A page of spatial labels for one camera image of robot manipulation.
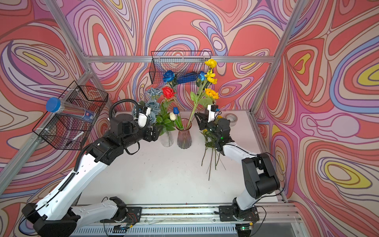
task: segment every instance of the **black wire basket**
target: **black wire basket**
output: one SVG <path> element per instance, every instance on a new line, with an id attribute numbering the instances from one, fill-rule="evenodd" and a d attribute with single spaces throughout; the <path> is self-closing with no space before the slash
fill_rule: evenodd
<path id="1" fill-rule="evenodd" d="M 38 127 L 49 113 L 46 112 L 32 130 L 55 149 L 82 150 L 98 116 L 108 101 L 107 92 L 92 86 L 79 86 L 76 82 L 72 82 L 59 98 L 66 94 L 71 86 L 76 87 L 72 89 L 73 91 L 66 101 L 93 111 L 96 115 L 93 122 L 86 122 L 70 116 L 55 114 L 46 126 Z"/>
<path id="2" fill-rule="evenodd" d="M 212 52 L 202 51 L 152 51 L 150 64 L 150 80 L 152 84 L 165 84 L 163 75 L 171 70 L 177 76 L 178 84 L 195 84 L 201 71 L 207 72 L 209 67 L 205 61 L 212 57 Z"/>

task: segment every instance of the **white table surface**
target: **white table surface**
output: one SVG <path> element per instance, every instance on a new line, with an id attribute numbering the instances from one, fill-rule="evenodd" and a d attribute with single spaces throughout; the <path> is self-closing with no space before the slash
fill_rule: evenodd
<path id="1" fill-rule="evenodd" d="M 238 122 L 231 127 L 230 136 L 241 147 L 260 153 L 246 111 L 224 111 L 233 113 Z M 182 112 L 188 118 L 189 112 Z M 124 152 L 97 175 L 84 189 L 78 205 L 95 204 L 104 197 L 117 196 L 126 204 L 210 204 L 231 203 L 245 189 L 241 163 L 220 156 L 221 162 L 215 170 L 214 156 L 208 181 L 207 170 L 211 160 L 210 149 L 204 158 L 204 137 L 200 134 L 196 120 L 190 129 L 192 146 L 181 149 L 176 144 L 178 131 L 173 131 L 174 144 L 165 148 L 160 140 L 140 141 L 141 149 L 134 155 Z M 136 151 L 137 144 L 129 147 Z M 276 197 L 267 197 L 264 202 L 277 202 Z"/>

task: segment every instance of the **red rose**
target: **red rose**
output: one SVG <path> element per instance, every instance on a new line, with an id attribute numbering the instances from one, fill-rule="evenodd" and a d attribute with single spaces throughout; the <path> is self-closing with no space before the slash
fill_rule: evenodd
<path id="1" fill-rule="evenodd" d="M 165 86 L 162 88 L 162 91 L 163 91 L 163 96 L 166 98 L 166 99 L 171 99 L 175 96 L 176 92 L 174 92 L 174 90 L 172 88 L 169 88 L 168 86 Z"/>

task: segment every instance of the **white tulip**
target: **white tulip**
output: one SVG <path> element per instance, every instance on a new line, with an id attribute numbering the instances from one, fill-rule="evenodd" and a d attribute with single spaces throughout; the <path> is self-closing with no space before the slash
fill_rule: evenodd
<path id="1" fill-rule="evenodd" d="M 170 119 L 174 121 L 176 119 L 176 115 L 174 113 L 170 113 Z"/>

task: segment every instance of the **roll of tape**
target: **roll of tape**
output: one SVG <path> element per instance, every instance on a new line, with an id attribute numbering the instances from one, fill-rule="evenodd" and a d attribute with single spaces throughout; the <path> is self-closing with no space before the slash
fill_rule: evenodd
<path id="1" fill-rule="evenodd" d="M 233 127 L 234 125 L 236 125 L 237 123 L 237 116 L 235 114 L 232 114 L 232 113 L 228 113 L 224 116 L 224 118 L 230 120 L 230 126 Z"/>

